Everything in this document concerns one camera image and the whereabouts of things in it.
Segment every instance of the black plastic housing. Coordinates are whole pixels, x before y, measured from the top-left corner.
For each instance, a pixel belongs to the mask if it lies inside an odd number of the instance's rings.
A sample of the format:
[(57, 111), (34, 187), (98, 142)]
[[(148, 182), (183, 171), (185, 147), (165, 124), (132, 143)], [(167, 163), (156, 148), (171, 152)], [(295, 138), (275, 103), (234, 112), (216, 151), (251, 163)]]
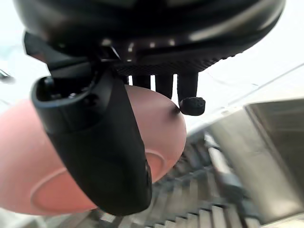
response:
[(86, 92), (49, 100), (43, 80), (34, 85), (32, 102), (79, 187), (113, 215), (146, 209), (151, 171), (123, 82), (109, 70)]

